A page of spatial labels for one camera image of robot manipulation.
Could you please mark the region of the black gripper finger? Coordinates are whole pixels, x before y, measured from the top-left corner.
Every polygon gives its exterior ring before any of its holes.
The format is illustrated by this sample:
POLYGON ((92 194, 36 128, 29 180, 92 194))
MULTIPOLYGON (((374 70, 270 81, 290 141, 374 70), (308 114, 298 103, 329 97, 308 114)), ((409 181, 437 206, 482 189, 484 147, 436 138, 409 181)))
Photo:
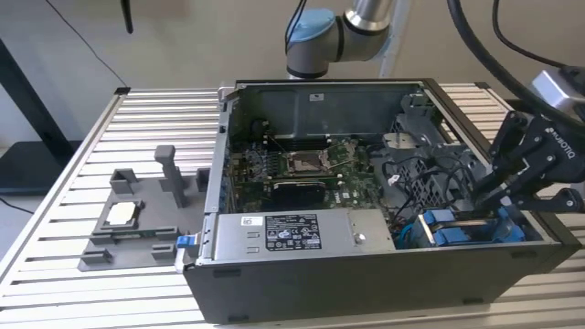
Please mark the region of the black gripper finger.
POLYGON ((528 118, 517 111, 510 111, 488 150, 490 156, 490 172, 473 187, 473 204, 477 210, 489 208, 489 195, 506 179, 520 170, 520 160, 513 159, 512 151, 520 146, 528 127, 528 118))
POLYGON ((546 178, 546 173, 554 165, 553 160, 530 164, 518 172, 516 180, 508 185, 502 191, 502 196, 496 200, 502 205, 516 204, 521 196, 533 196, 541 189, 552 185, 546 178))

